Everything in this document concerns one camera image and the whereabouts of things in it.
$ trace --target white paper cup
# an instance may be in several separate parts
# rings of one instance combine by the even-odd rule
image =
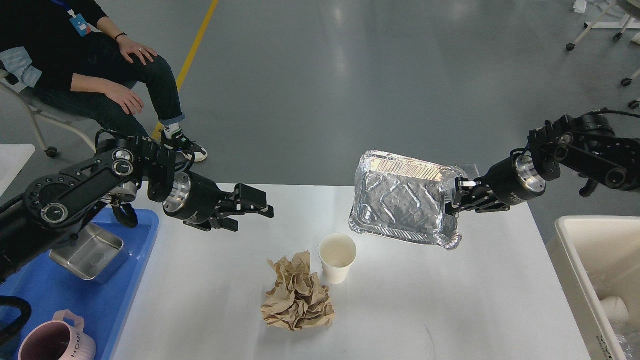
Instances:
[[[356,259],[356,243],[345,234],[331,234],[320,241],[318,250],[324,278],[332,284],[340,284]]]
[[[600,301],[604,313],[607,315],[609,321],[617,321],[627,323],[629,321],[629,312],[627,311],[627,305],[619,297],[606,297]]]

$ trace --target white sock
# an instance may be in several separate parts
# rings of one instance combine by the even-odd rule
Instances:
[[[164,126],[164,134],[168,138],[170,138],[173,134],[177,133],[178,131],[180,131],[179,123]]]

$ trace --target pink mug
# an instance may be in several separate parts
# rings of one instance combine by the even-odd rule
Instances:
[[[75,326],[64,322],[74,321]],[[22,342],[18,360],[93,360],[95,341],[83,333],[84,318],[69,310],[55,313],[53,320],[35,328]]]

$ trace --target hand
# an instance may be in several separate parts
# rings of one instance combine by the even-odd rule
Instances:
[[[136,55],[142,65],[146,65],[147,62],[145,58],[149,61],[154,62],[154,56],[158,56],[157,52],[148,46],[144,46],[139,42],[135,42],[127,37],[127,35],[121,36],[118,38],[118,45],[120,45],[120,54],[127,60],[129,63],[133,63],[133,59],[129,54]]]
[[[142,113],[142,108],[145,107],[142,99],[131,89],[112,81],[104,90],[104,95],[120,105],[127,115],[134,115],[136,112]]]

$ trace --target trash bin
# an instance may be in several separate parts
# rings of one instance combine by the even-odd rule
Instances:
[[[625,360],[600,300],[620,297],[640,328],[640,218],[562,217],[556,230],[547,252],[591,358]]]

